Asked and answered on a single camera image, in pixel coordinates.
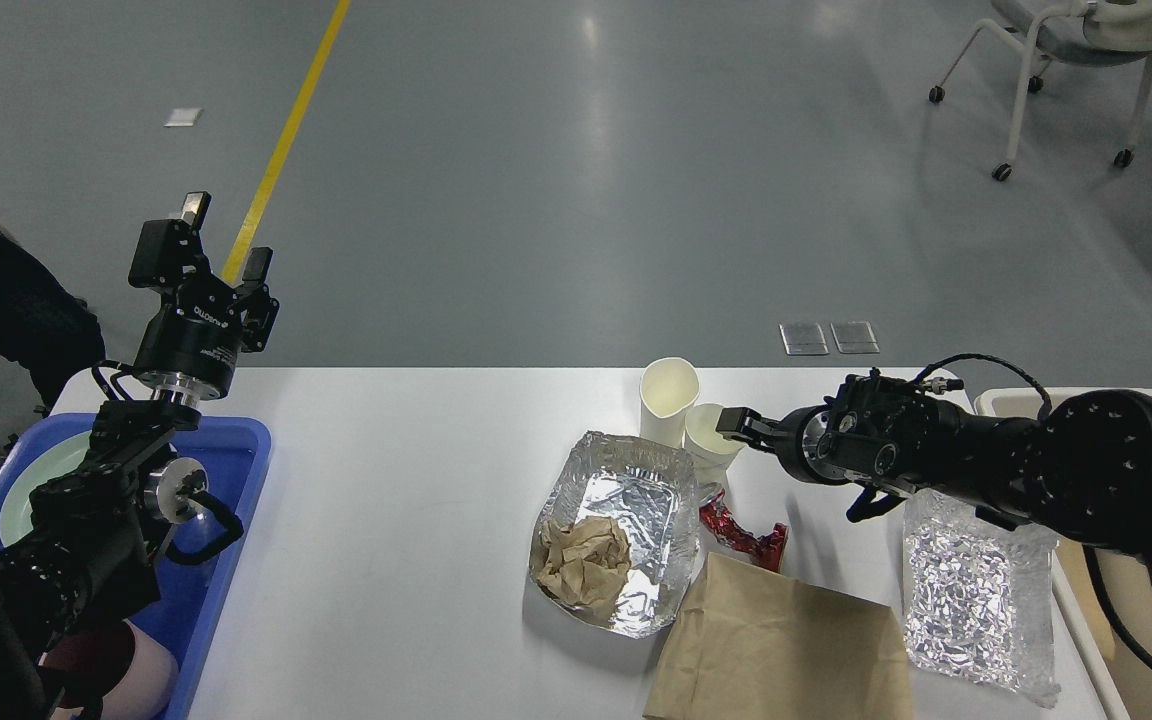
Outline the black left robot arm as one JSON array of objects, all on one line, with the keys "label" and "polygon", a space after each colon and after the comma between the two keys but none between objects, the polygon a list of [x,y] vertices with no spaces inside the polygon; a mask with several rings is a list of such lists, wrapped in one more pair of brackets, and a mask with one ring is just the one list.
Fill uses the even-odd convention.
[{"label": "black left robot arm", "polygon": [[200,427],[202,402],[229,395],[238,356],[264,350],[279,311],[268,247],[248,253],[238,285],[212,273],[200,245],[210,202],[187,194],[177,219],[143,223],[128,281],[160,309],[132,364],[92,370],[105,402],[86,454],[32,488],[31,530],[0,550],[0,719],[46,719],[67,694],[82,717],[101,717],[101,698],[41,655],[159,601],[157,561],[205,564],[244,535],[200,461],[172,447]]}]

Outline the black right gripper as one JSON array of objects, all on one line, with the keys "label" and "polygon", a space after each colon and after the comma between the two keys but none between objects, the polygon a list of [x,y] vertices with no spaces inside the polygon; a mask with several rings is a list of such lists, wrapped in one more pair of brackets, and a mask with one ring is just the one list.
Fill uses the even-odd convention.
[{"label": "black right gripper", "polygon": [[768,420],[750,407],[722,407],[717,434],[744,444],[763,454],[776,455],[791,478],[841,486],[842,470],[819,457],[819,442],[827,429],[827,406],[799,407],[778,420]]}]

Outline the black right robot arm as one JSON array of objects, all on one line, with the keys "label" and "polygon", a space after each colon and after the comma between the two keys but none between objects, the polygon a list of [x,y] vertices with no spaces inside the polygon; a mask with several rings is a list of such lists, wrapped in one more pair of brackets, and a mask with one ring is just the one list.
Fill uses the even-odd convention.
[{"label": "black right robot arm", "polygon": [[1005,530],[1036,524],[1139,561],[1152,585],[1152,397],[1092,389],[1052,401],[1038,388],[1036,418],[968,414],[945,395],[963,382],[847,376],[835,395],[781,419],[726,407],[717,433],[776,456],[818,486],[861,487],[852,523],[878,518],[932,488]]}]

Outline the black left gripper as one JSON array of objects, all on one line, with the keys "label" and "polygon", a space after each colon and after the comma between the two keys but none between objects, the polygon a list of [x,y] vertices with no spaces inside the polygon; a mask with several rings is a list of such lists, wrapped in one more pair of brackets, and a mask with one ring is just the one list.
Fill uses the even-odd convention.
[{"label": "black left gripper", "polygon": [[238,353],[264,351],[279,313],[268,286],[270,247],[248,252],[237,288],[200,281],[212,274],[200,243],[211,199],[207,191],[189,192],[179,218],[142,223],[128,270],[129,286],[160,297],[132,363],[132,377],[154,400],[227,397]]}]

